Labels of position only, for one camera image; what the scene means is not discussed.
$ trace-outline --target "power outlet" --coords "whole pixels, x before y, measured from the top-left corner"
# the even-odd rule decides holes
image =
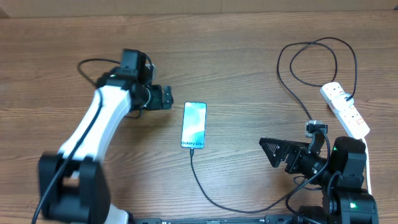
[[[354,106],[354,99],[346,101],[350,95],[344,92],[339,83],[327,83],[320,93],[349,137],[362,139],[370,132],[369,126]]]

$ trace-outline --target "white plastic arm segment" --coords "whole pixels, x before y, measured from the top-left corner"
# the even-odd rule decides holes
[[[118,86],[104,86],[100,90],[103,94],[103,107],[99,116],[82,142],[73,160],[82,161],[86,156],[90,156],[94,161],[103,162],[113,134],[120,121],[130,109],[132,100],[128,90],[122,90]],[[72,149],[75,147],[81,135],[85,132],[87,126],[93,119],[100,104],[100,94],[98,90],[94,93],[93,102],[81,123],[72,136],[61,146],[58,151],[66,159]]]

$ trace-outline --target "light blue screen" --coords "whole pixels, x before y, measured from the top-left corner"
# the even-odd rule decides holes
[[[206,103],[186,102],[182,124],[181,146],[195,149],[205,147]]]

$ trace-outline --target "white cable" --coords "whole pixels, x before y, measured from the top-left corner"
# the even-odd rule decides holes
[[[372,195],[372,187],[371,187],[371,165],[369,161],[369,151],[368,144],[366,144],[365,138],[362,138],[362,142],[365,143],[366,149],[366,185],[368,186],[368,193]]]

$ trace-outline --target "power strip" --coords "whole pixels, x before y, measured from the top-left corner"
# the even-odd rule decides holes
[[[362,139],[370,132],[369,126],[354,106],[354,99],[346,100],[350,94],[345,93],[338,82],[325,84],[320,92],[349,137]]]

